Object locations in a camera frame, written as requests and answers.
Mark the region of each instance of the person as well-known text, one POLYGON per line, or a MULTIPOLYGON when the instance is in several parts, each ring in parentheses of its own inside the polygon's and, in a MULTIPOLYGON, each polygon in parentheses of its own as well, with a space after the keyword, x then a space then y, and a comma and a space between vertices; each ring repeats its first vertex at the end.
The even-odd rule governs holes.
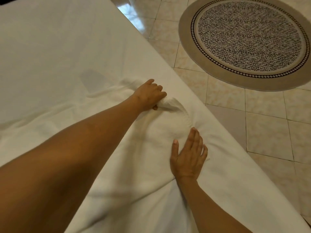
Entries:
MULTIPOLYGON (((166 97, 153 79, 122 103, 73 124, 0 168, 0 232, 64 232, 95 178, 140 113, 166 97)), ((202 232, 250 231, 196 181, 207 157, 197 129, 184 148, 173 141, 170 166, 202 232)))

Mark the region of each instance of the tile floor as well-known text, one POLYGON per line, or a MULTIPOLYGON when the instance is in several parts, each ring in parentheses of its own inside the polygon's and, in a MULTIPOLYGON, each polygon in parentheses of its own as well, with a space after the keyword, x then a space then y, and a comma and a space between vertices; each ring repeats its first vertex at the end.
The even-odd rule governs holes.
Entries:
MULTIPOLYGON (((311 82, 259 92, 204 72, 179 42, 178 21, 196 0, 112 0, 181 79, 311 222, 311 82)), ((310 0, 281 0, 311 21, 310 0)))

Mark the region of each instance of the massage table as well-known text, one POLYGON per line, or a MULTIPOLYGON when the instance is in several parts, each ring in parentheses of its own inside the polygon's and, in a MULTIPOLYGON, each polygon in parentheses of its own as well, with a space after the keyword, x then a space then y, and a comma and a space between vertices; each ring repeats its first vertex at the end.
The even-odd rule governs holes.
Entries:
MULTIPOLYGON (((198 182, 220 207, 254 233, 311 232, 260 167, 110 0, 17 0, 1 6, 0 49, 0 166, 31 148, 12 155, 10 150, 1 152, 12 124, 23 126, 23 118, 61 104, 83 104, 90 95, 117 87, 120 80, 126 85, 126 78, 137 78, 136 83, 154 78, 206 141, 209 156, 198 182)), ((117 203, 114 212, 119 214, 110 219, 114 228, 107 229, 107 216, 98 214, 101 201, 88 195, 66 232, 197 231, 173 177, 130 203, 117 203)))

